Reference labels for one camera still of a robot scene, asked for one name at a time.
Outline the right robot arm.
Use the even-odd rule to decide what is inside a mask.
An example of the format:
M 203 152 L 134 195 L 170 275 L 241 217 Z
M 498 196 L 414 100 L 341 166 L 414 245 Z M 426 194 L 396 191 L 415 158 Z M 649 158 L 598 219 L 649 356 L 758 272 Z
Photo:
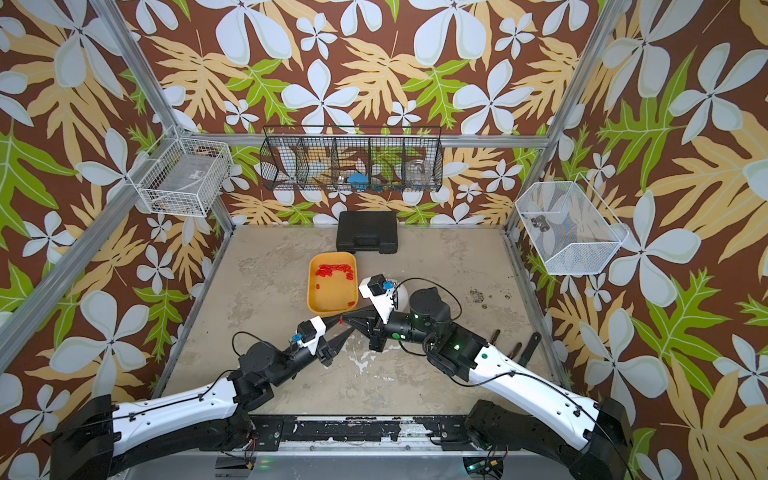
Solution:
M 575 479 L 622 479 L 632 449 L 628 415 L 616 400 L 597 402 L 560 387 L 505 356 L 490 341 L 456 323 L 436 288 L 415 291 L 399 312 L 391 296 L 342 314 L 380 351 L 389 340 L 418 343 L 426 360 L 455 384 L 485 388 L 519 407 L 512 412 L 479 400 L 464 427 L 474 445 L 525 450 L 566 467 Z

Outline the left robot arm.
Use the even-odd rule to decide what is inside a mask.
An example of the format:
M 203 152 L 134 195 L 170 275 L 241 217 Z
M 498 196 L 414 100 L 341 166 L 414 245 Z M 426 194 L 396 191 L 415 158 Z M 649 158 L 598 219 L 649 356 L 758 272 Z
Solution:
M 50 437 L 53 479 L 107 479 L 135 465 L 186 450 L 223 451 L 254 436 L 250 414 L 270 401 L 274 388 L 315 361 L 333 362 L 351 335 L 308 343 L 296 337 L 284 350 L 254 343 L 202 387 L 148 401 L 116 404 L 110 395 L 89 400 Z

